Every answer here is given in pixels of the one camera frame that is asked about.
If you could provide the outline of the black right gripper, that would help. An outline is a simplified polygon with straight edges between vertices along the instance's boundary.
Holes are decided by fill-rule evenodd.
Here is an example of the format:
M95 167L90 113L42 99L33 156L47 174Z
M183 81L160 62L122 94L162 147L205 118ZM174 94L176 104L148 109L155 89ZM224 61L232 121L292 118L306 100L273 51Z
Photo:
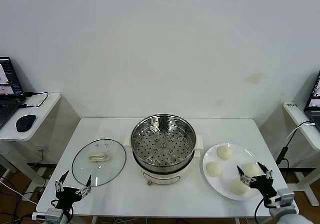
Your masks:
M268 170L266 166L258 162L260 169L265 175L250 177L245 175L242 169L237 166L240 181L249 185L250 188L257 189L263 196L264 204L271 204L271 198L277 196L276 190L273 188L273 171Z

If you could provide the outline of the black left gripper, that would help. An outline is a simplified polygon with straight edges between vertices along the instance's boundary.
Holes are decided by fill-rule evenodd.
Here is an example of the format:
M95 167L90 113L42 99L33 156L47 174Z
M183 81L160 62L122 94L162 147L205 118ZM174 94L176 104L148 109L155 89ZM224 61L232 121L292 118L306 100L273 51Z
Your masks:
M55 196L58 199L56 208L58 209L71 209L75 202L81 201L82 196L80 194L88 194L91 191L92 178L90 175L84 188L77 189L73 187L64 187L63 183L68 175L69 171L64 173L58 181L55 181Z

